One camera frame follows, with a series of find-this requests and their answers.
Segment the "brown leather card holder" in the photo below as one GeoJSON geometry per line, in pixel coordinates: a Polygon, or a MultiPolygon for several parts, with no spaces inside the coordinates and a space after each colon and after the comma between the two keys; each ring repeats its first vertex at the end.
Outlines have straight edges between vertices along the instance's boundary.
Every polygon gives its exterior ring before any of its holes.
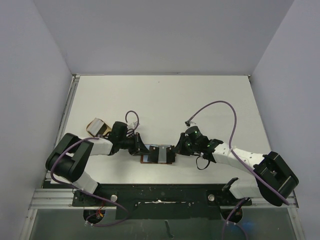
{"type": "Polygon", "coordinates": [[[176,161],[176,153],[173,145],[146,144],[149,154],[140,157],[141,164],[171,165],[176,161]]]}

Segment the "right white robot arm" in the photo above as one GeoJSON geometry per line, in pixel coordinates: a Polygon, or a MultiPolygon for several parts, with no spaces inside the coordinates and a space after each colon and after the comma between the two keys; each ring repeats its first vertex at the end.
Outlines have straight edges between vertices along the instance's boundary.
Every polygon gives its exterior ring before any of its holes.
{"type": "Polygon", "coordinates": [[[209,139],[197,126],[180,134],[173,151],[183,156],[198,156],[209,162],[225,164],[254,176],[260,195],[270,204],[289,205],[287,198],[299,180],[277,152],[268,154],[245,151],[219,139],[209,139]]]}

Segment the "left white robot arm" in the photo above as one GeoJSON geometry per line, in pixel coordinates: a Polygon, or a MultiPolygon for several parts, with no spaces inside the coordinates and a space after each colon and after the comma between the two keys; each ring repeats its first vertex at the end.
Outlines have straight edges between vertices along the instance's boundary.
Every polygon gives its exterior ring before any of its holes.
{"type": "Polygon", "coordinates": [[[100,203],[102,193],[97,189],[98,182],[85,172],[90,156],[112,156],[119,150],[127,150],[132,156],[148,155],[150,151],[138,132],[128,134],[128,125],[116,121],[106,136],[79,138],[67,133],[56,145],[46,160],[45,168],[53,176],[68,181],[76,189],[85,191],[84,200],[95,206],[100,203]]]}

